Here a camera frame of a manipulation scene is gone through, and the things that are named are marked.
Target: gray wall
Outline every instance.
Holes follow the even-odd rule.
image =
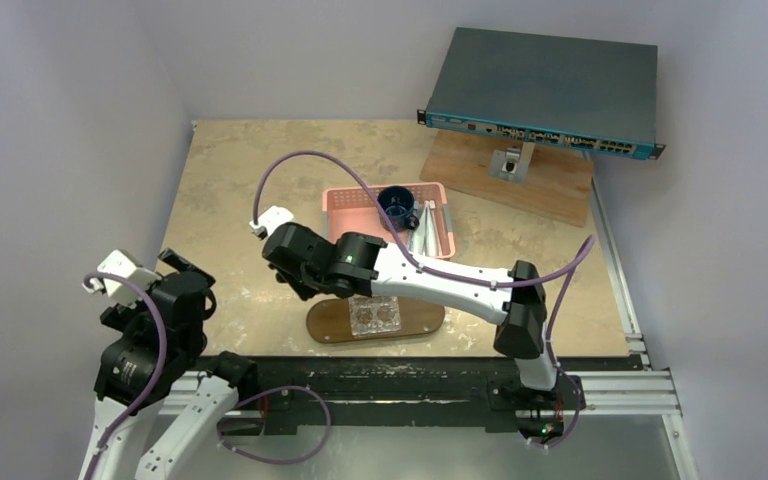
[[[195,117],[406,118],[459,25],[633,38],[655,0],[135,0]]]
[[[607,209],[703,477],[768,479],[768,5],[665,1],[644,32],[668,147],[601,159]]]
[[[188,131],[129,1],[0,0],[0,480],[77,477],[114,338],[79,282],[152,260]]]

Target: black mug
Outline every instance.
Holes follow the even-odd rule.
[[[396,227],[396,230],[415,230],[419,226],[419,218],[416,216],[414,208],[415,200],[413,194],[405,187],[394,185],[381,190],[378,194],[378,204],[384,209],[390,222]],[[384,219],[381,219],[381,225],[387,228]]]

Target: wooden board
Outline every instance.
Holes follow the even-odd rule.
[[[319,343],[345,343],[361,340],[381,340],[411,335],[427,335],[443,325],[446,309],[440,305],[413,298],[399,298],[401,329],[356,337],[352,335],[349,301],[323,300],[307,313],[307,331]]]
[[[524,185],[491,177],[493,152],[512,146],[522,142],[439,130],[419,178],[583,227],[590,212],[593,163],[575,150],[537,145]]]

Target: wooden tabletop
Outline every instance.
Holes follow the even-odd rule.
[[[307,311],[323,296],[302,302],[275,282],[250,232],[252,199],[264,169],[300,149],[331,153],[372,184],[419,181],[435,130],[411,120],[202,120],[164,238],[214,275],[217,313],[205,324],[206,353],[248,355],[497,355],[494,327],[447,309],[443,326],[410,339],[322,345],[305,328]],[[354,186],[326,160],[299,157],[281,165],[266,184],[261,209],[288,208],[296,221],[321,230],[322,192]],[[581,242],[596,234],[454,191],[449,199],[456,255],[452,261],[510,268],[517,259],[547,274],[568,263]],[[554,302],[560,281],[546,284]],[[599,243],[581,264],[560,310],[554,345],[565,356],[625,356],[628,348]]]

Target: purple cable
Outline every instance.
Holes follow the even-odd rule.
[[[143,391],[137,395],[137,398],[135,398],[134,401],[131,402],[131,404],[128,405],[128,407],[119,414],[118,417],[110,422],[110,425],[101,433],[101,437],[99,437],[98,443],[96,443],[97,451],[93,454],[92,458],[90,458],[90,463],[87,465],[87,471],[84,473],[84,480],[92,480],[92,477],[95,474],[95,469],[98,467],[98,461],[101,458],[101,453],[107,449],[107,441],[110,440],[110,437],[113,435],[113,432],[116,431],[116,428],[118,428],[119,425],[121,425],[122,422],[124,422],[128,416],[134,413],[134,411],[139,408],[139,406],[145,401],[146,397],[148,397],[152,389],[154,389],[154,386],[157,385],[157,381],[160,379],[160,375],[163,373],[163,366],[166,363],[166,327],[163,324],[163,317],[160,316],[160,310],[157,309],[157,305],[155,305],[154,301],[151,299],[148,293],[140,288],[139,285],[128,280],[127,278],[106,272],[88,273],[86,276],[84,276],[84,285],[90,287],[91,285],[89,282],[94,278],[119,282],[133,290],[134,293],[140,297],[140,299],[146,304],[146,307],[148,307],[148,311],[151,313],[151,318],[154,320],[154,325],[157,327],[158,348],[157,364],[154,367],[154,371],[151,372],[151,377],[149,377],[148,383],[146,384],[145,388],[143,388]]]
[[[585,247],[589,250],[592,248],[592,245],[589,247],[587,245],[582,245],[581,248],[578,250],[577,255],[581,255],[582,251],[584,251]],[[561,434],[560,437],[558,437],[557,440],[553,441],[550,444],[547,444],[547,448],[555,448],[558,445],[561,444],[564,440],[566,440],[569,435],[572,433],[572,431],[575,429],[575,425],[578,423],[578,417],[581,413],[581,388],[579,385],[577,385],[573,380],[572,377],[569,376],[569,374],[561,368],[560,362],[558,362],[558,357],[555,356],[555,350],[552,348],[552,332],[555,329],[555,321],[558,319],[558,311],[561,309],[561,301],[564,299],[564,295],[567,293],[567,289],[570,286],[570,283],[572,283],[572,276],[575,274],[575,268],[570,270],[570,272],[567,274],[566,277],[564,277],[564,283],[561,285],[561,289],[558,291],[558,297],[555,299],[555,306],[552,308],[552,314],[549,316],[549,324],[546,326],[546,355],[549,356],[549,361],[552,362],[552,365],[555,365],[555,368],[558,369],[558,372],[561,374],[561,376],[564,377],[564,379],[572,385],[573,392],[576,396],[576,405],[575,405],[575,411],[572,415],[572,420],[570,420],[570,424],[567,428],[564,429],[564,433]]]
[[[251,458],[252,460],[257,460],[258,462],[268,463],[270,465],[292,465],[294,463],[301,463],[305,460],[313,457],[317,453],[319,453],[320,450],[322,450],[322,447],[325,446],[325,441],[328,440],[328,435],[331,433],[331,412],[328,411],[328,405],[325,404],[325,400],[322,399],[319,395],[316,394],[313,390],[299,387],[297,385],[285,385],[283,387],[275,387],[270,388],[269,390],[264,390],[257,395],[251,396],[242,402],[238,403],[234,408],[242,408],[246,405],[248,405],[251,402],[257,401],[260,398],[263,398],[267,395],[272,395],[273,393],[278,393],[282,390],[298,390],[300,392],[307,393],[308,395],[312,396],[316,399],[317,402],[319,402],[320,405],[322,405],[322,411],[325,412],[325,433],[322,434],[322,439],[319,440],[319,443],[316,444],[315,447],[313,447],[313,450],[307,452],[306,454],[296,457],[296,458],[268,458],[268,457],[261,457],[260,455],[255,455],[253,453],[246,452],[244,450],[240,450],[239,448],[229,444],[225,441],[224,438],[222,438],[222,434],[219,431],[219,426],[216,426],[216,433],[219,435],[219,444],[225,447],[226,449],[230,450],[233,453],[236,453],[237,455],[242,455],[247,458]]]
[[[417,269],[421,268],[423,272],[428,272],[437,277],[446,278],[449,280],[456,280],[459,282],[468,283],[471,285],[478,285],[482,287],[490,287],[490,288],[494,287],[487,280],[479,280],[477,278],[465,277],[463,275],[444,272],[442,270],[437,270],[437,269],[425,267],[425,266],[421,267],[419,262],[415,258],[413,258],[413,256],[410,254],[404,242],[402,242],[402,239],[399,238],[399,235],[396,233],[396,228],[393,226],[393,222],[390,221],[390,218],[387,216],[387,213],[385,213],[381,205],[378,204],[378,199],[376,198],[375,194],[372,193],[372,190],[370,190],[366,182],[364,182],[363,179],[360,178],[360,176],[357,173],[355,173],[354,170],[352,170],[348,165],[343,163],[339,158],[329,155],[327,153],[317,152],[316,150],[299,150],[296,152],[291,152],[279,158],[278,160],[275,160],[274,162],[272,162],[271,165],[269,165],[269,167],[263,173],[263,177],[261,177],[260,183],[257,184],[257,191],[254,194],[254,206],[252,208],[252,219],[255,225],[257,225],[257,217],[258,217],[257,212],[260,210],[260,196],[263,193],[264,185],[266,185],[266,179],[269,178],[269,175],[272,173],[273,170],[275,170],[276,167],[278,167],[278,165],[284,163],[286,160],[289,160],[293,157],[298,157],[302,155],[312,155],[314,157],[322,157],[326,160],[330,160],[335,164],[337,164],[337,166],[345,170],[346,173],[351,175],[351,177],[358,183],[358,185],[360,185],[360,188],[362,188],[363,191],[366,192],[366,194],[369,196],[369,199],[372,200],[373,205],[375,205],[376,209],[378,210],[378,215],[384,221],[384,224],[387,226],[387,230],[389,230],[390,233],[393,234],[393,240],[396,243],[396,246],[399,247],[399,250],[401,250],[402,255],[405,257],[408,263],[410,263]],[[554,280],[556,278],[560,278],[566,275],[567,273],[571,272],[572,270],[574,270],[575,267],[577,267],[584,260],[584,258],[587,257],[587,254],[590,252],[590,249],[593,247],[594,243],[595,243],[595,239],[593,238],[593,235],[588,236],[587,239],[584,241],[582,248],[579,250],[580,252],[579,255],[577,255],[572,260],[572,262],[570,262],[568,265],[566,265],[565,267],[561,268],[556,272],[550,273],[545,277],[532,278],[529,280],[518,280],[515,282],[500,282],[495,285],[495,288],[530,287],[533,285],[538,285],[541,283],[548,282],[550,280]]]

